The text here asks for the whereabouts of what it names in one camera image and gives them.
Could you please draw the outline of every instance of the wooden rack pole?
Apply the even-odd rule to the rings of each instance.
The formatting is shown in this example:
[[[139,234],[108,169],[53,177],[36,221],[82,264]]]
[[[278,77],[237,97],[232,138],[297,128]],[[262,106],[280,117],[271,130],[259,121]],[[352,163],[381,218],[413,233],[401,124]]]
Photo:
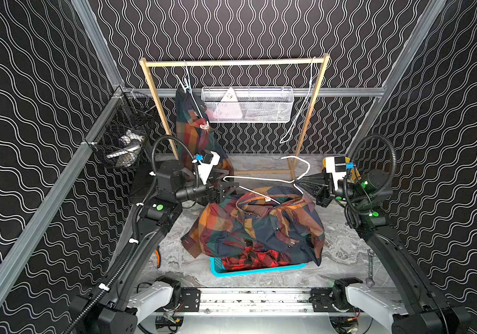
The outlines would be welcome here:
[[[305,117],[305,122],[302,127],[302,133],[300,135],[300,140],[298,146],[296,146],[295,155],[299,155],[302,150],[302,144],[305,138],[305,132],[309,127],[310,117],[314,110],[314,104],[316,103],[316,98],[318,97],[318,91],[322,85],[322,80],[324,78],[324,73],[329,63],[329,54],[324,54],[323,58],[298,58],[298,59],[252,59],[252,60],[194,60],[187,62],[147,62],[145,58],[140,59],[140,65],[144,71],[145,80],[148,83],[149,89],[151,90],[151,95],[153,100],[155,100],[156,109],[159,111],[160,119],[162,120],[162,125],[166,134],[171,135],[172,131],[168,125],[168,120],[164,114],[164,109],[159,99],[159,95],[156,91],[155,83],[151,72],[149,71],[150,67],[176,67],[176,66],[249,66],[249,65],[287,65],[287,64],[296,64],[296,63],[322,63],[318,77],[316,78],[316,83],[313,90],[313,95],[310,99],[309,110],[307,116]],[[178,159],[177,148],[175,143],[170,141],[172,146],[172,151],[175,155],[175,158]],[[236,175],[245,175],[245,174],[280,174],[280,173],[290,173],[292,180],[295,178],[294,175],[294,166],[296,164],[296,159],[288,159],[288,170],[235,170]]]
[[[247,60],[187,60],[186,62],[149,62],[148,67],[184,67],[186,66],[249,66],[249,65],[288,65],[296,63],[322,63],[323,58],[295,59],[247,59]]]
[[[307,128],[309,127],[309,120],[311,115],[313,114],[314,104],[316,103],[316,98],[318,97],[318,91],[320,90],[320,86],[322,86],[322,80],[324,79],[324,73],[326,72],[328,63],[329,63],[329,53],[326,53],[324,55],[322,65],[320,66],[318,77],[316,77],[316,83],[314,85],[314,90],[313,90],[313,96],[310,97],[309,110],[307,111],[307,116],[305,117],[305,122],[302,127],[302,134],[300,135],[300,140],[298,141],[298,146],[296,146],[296,152],[294,153],[295,156],[298,156],[300,154],[300,151],[302,150],[302,144],[304,142],[305,132],[307,132]],[[289,162],[291,175],[294,174],[294,166],[296,165],[296,162],[297,162],[297,159],[292,159],[292,160],[293,161]]]
[[[160,120],[162,121],[164,130],[166,131],[167,135],[171,136],[172,130],[170,129],[170,125],[168,124],[166,114],[164,114],[164,108],[162,108],[162,103],[160,102],[159,94],[156,91],[153,76],[151,75],[151,71],[149,71],[148,62],[145,60],[145,58],[140,59],[140,65],[142,67],[142,70],[144,71],[145,80],[148,83],[149,89],[151,90],[151,95],[153,96],[153,101],[155,102],[156,109],[159,111]],[[172,146],[172,151],[175,156],[175,159],[179,159],[179,155],[177,154],[177,147],[175,147],[175,142],[172,140],[170,140],[169,142]]]

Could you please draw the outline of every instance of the gray marble surface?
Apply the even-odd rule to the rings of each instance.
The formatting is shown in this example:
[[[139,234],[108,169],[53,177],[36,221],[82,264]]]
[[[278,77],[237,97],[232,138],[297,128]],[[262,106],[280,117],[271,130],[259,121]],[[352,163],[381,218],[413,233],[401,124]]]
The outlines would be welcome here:
[[[321,156],[302,156],[311,164],[309,174],[321,170]],[[231,156],[236,170],[285,169],[287,162],[280,156]],[[306,164],[299,162],[296,175],[305,171]],[[288,178],[285,174],[255,175],[256,177]],[[242,185],[253,189],[273,182],[241,180]],[[151,257],[141,273],[138,282],[151,282],[159,276],[166,275],[181,281],[183,286],[203,287],[323,287],[331,286],[337,278],[355,276],[363,281],[368,276],[368,246],[351,230],[344,219],[343,209],[337,204],[327,208],[317,207],[326,231],[326,241],[322,251],[322,264],[308,263],[303,269],[280,271],[268,274],[244,275],[220,278],[211,273],[209,257],[202,254],[194,259],[182,246],[181,237],[188,232],[195,219],[203,210],[201,205],[184,210],[175,222],[170,233],[160,244],[162,264],[156,268],[155,256]],[[394,286],[381,262],[374,257],[374,281],[376,286]]]

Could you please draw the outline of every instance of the wavy line pattern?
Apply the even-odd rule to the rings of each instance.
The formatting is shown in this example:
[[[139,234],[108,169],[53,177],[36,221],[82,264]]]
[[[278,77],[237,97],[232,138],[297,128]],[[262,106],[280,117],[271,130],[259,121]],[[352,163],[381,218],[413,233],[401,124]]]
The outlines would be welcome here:
[[[71,1],[0,1],[0,263],[108,103]],[[58,332],[106,271],[131,172],[89,161],[0,310],[0,333]]]
[[[61,332],[70,298],[106,273],[130,207],[133,172],[88,161],[0,310],[0,333]]]
[[[400,237],[477,333],[477,2],[447,2],[371,132],[399,155],[386,209]],[[368,143],[359,167],[386,155]]]
[[[0,1],[0,263],[111,94],[68,0]]]
[[[140,109],[147,109],[153,104],[151,97],[143,97],[141,94],[126,93],[131,97],[131,103]],[[307,136],[302,146],[302,153],[344,153],[350,145],[352,138],[357,133],[359,125],[370,109],[372,97],[320,97],[316,101]],[[300,108],[303,98],[296,98],[293,113]],[[175,133],[175,99],[162,99],[164,112],[168,117],[168,123],[172,133]],[[216,138],[228,153],[288,153],[295,150],[299,135],[305,121],[305,113],[298,118],[297,125],[292,133],[292,138],[285,144],[280,144],[280,137],[284,135],[288,124],[257,123],[257,124],[213,124]],[[157,122],[156,129],[150,133],[152,140],[166,134],[162,123]],[[171,149],[163,145],[157,147],[159,152],[171,152]]]
[[[380,87],[427,0],[90,0],[128,87],[147,88],[138,60],[319,57],[332,61],[324,87]],[[307,87],[308,65],[193,67],[192,85]],[[176,88],[184,69],[155,68],[157,87]],[[344,153],[370,98],[321,98],[303,153]],[[166,112],[175,121],[171,99]],[[301,105],[296,99],[295,107]],[[229,153],[288,153],[279,145],[288,124],[218,124]],[[163,128],[157,130],[163,134]]]

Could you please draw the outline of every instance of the wrench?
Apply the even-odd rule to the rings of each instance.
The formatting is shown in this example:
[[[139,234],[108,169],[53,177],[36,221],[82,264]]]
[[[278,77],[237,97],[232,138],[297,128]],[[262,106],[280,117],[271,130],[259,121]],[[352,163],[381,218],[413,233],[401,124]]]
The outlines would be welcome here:
[[[372,263],[374,262],[374,251],[373,250],[368,250],[368,277],[365,279],[365,284],[369,287],[372,288],[376,283],[374,282],[374,279],[372,276],[374,275],[374,269]]]

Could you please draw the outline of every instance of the hanging plaid shirt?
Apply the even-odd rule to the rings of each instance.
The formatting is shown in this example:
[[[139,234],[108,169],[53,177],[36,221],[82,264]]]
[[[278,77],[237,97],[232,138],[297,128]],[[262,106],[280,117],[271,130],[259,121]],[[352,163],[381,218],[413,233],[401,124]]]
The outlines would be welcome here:
[[[203,150],[215,151],[220,155],[220,163],[215,168],[228,170],[229,175],[233,175],[233,165],[214,137],[214,129],[210,127],[205,113],[205,104],[201,98],[178,89],[175,93],[175,111],[177,112],[175,122],[177,138],[182,140],[194,155]],[[179,161],[192,170],[192,160],[188,153],[182,146],[178,146],[177,150]]]
[[[209,204],[181,238],[185,249],[193,257],[201,253],[234,257],[227,261],[236,265],[263,264],[264,268],[275,266],[273,262],[287,265],[309,261],[320,265],[324,228],[314,202],[288,186],[255,191],[281,204],[267,202],[266,196],[253,192]],[[261,258],[255,253],[264,254]]]

